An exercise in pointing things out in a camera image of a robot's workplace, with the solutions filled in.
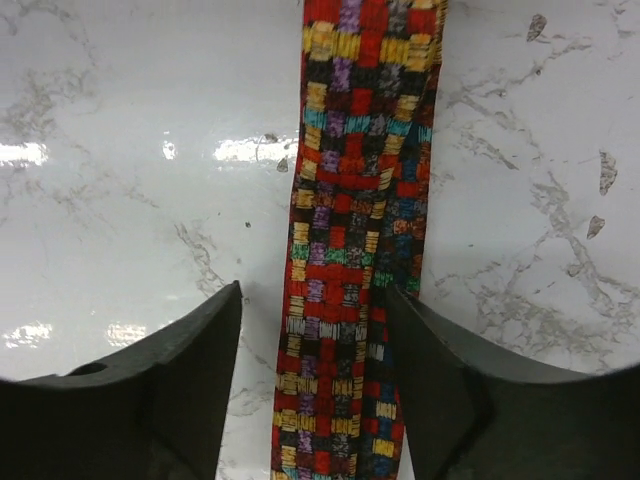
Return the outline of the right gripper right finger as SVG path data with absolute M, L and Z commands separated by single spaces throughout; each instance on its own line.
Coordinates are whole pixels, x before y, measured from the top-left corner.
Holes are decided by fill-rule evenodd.
M 398 288 L 388 328 L 419 479 L 635 479 L 639 369 L 588 375 L 512 352 Z

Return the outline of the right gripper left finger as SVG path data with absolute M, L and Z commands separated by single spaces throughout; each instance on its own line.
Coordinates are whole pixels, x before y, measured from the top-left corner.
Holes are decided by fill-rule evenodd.
M 66 375 L 1 383 L 5 479 L 212 479 L 242 318 L 238 283 Z

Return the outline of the red patterned tie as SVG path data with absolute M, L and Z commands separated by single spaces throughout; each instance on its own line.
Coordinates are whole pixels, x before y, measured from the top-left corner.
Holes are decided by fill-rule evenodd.
M 388 287 L 420 291 L 448 5 L 308 1 L 276 362 L 274 479 L 393 479 Z

